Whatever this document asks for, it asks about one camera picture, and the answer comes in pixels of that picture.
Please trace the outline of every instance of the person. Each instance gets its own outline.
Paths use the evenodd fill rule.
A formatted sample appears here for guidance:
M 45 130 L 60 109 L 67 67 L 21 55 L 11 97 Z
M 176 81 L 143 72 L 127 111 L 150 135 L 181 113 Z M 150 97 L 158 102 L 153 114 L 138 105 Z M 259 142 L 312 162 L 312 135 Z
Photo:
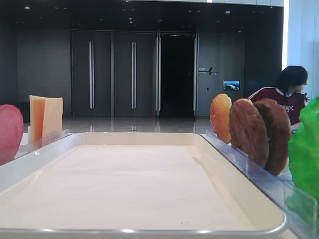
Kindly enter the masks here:
M 306 106 L 306 96 L 302 93 L 307 85 L 308 73 L 304 67 L 288 66 L 284 69 L 274 87 L 264 87 L 253 93 L 248 99 L 256 102 L 263 98 L 277 101 L 289 116 L 291 130 L 297 130 L 301 123 L 299 115 L 301 109 Z

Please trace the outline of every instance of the reflective floor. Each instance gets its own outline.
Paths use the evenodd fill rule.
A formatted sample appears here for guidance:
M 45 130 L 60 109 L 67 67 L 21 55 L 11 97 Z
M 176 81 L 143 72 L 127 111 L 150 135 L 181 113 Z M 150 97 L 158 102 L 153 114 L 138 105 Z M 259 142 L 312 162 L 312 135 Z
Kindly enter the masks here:
M 71 118 L 63 119 L 63 130 L 81 132 L 185 132 L 206 133 L 211 129 L 209 119 L 156 118 Z

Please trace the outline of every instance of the cheese slice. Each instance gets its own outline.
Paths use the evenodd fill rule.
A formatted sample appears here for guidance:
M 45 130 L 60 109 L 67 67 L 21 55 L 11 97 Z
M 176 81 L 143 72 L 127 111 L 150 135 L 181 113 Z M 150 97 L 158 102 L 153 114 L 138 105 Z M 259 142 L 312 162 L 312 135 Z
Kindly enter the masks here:
M 42 138 L 62 131 L 63 98 L 45 98 Z
M 42 139 L 45 97 L 30 96 L 31 143 Z

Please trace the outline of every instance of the ceiling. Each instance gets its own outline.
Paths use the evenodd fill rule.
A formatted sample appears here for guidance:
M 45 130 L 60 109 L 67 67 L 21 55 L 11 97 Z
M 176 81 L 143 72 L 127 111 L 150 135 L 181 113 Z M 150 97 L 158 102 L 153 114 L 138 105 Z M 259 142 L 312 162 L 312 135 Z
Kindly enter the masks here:
M 25 6 L 29 6 L 30 10 L 25 10 Z M 282 19 L 282 15 L 282 7 L 243 4 L 0 0 L 0 21 L 23 28 L 245 32 L 262 22 Z

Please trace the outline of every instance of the display screen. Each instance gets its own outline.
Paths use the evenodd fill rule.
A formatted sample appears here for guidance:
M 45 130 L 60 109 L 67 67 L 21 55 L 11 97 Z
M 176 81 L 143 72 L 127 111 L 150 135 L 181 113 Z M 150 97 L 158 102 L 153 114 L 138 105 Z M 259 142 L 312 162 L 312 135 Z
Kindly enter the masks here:
M 224 81 L 225 91 L 238 91 L 240 86 L 239 81 Z

